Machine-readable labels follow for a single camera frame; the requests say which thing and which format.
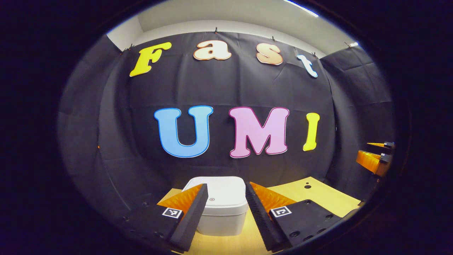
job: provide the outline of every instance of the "table surface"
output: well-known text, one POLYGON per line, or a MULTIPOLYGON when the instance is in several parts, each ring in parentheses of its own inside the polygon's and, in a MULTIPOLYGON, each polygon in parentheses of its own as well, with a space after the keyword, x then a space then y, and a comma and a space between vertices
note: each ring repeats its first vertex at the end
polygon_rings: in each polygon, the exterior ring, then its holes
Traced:
MULTIPOLYGON (((360 203, 359 200, 341 193, 312 177, 269 187, 269 189, 297 202, 310 199, 339 217, 344 217, 351 210, 358 208, 360 203)), ((161 201, 180 192, 180 189, 171 189, 161 201)), ((266 251, 258 227, 249 209, 246 213, 246 221, 241 234, 236 236, 209 236, 202 235, 196 231, 190 250, 184 254, 261 255, 272 254, 272 252, 266 251)))

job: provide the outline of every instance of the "blue letter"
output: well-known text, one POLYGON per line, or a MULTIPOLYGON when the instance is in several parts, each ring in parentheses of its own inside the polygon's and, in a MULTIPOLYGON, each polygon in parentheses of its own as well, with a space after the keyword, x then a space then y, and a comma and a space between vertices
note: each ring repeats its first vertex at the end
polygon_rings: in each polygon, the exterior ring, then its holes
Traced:
POLYGON ((302 64, 304 64, 305 69, 311 76, 313 76, 314 78, 318 76, 318 74, 311 68, 312 64, 310 60, 308 60, 304 55, 297 55, 297 58, 302 60, 302 64))
POLYGON ((208 117, 214 112, 210 106, 199 105, 189 109, 189 115, 195 119, 195 143, 183 145, 178 139, 176 119, 181 116, 177 108, 157 110, 154 118, 159 122, 160 143, 168 154, 175 157, 196 157, 203 154, 209 147, 208 117))

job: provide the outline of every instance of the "pink letter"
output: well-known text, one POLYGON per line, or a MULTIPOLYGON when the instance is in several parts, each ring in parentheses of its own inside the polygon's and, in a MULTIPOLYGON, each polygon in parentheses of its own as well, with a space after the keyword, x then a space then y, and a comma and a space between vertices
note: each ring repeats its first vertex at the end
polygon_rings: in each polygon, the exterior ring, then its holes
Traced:
POLYGON ((234 150, 230 151, 231 157, 240 158, 250 155, 251 152, 247 149, 247 138, 257 155, 263 151, 267 139, 270 139, 269 147, 266 148, 267 154, 281 154, 288 149, 285 144, 288 109, 273 108, 267 116, 264 126, 261 126, 250 107, 235 107, 230 110, 229 114, 236 123, 236 142, 234 150))

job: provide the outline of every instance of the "box lid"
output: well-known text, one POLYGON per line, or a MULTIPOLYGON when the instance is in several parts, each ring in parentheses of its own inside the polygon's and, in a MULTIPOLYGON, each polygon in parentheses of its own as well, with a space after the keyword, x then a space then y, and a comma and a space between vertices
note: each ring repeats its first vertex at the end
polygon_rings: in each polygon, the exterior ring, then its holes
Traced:
POLYGON ((232 216, 243 214, 248 210, 246 185, 242 178, 195 177, 186 184, 183 191, 202 183, 207 184, 208 192, 203 215, 232 216))

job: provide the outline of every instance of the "white box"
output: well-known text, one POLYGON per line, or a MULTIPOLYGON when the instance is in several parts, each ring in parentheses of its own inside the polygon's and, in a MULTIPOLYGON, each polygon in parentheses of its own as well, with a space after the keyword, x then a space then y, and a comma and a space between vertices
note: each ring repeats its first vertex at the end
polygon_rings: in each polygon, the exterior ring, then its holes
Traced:
POLYGON ((208 199, 197 230, 203 235, 228 236, 242 232, 249 205, 242 178, 195 177, 184 187, 187 190, 206 183, 208 199))

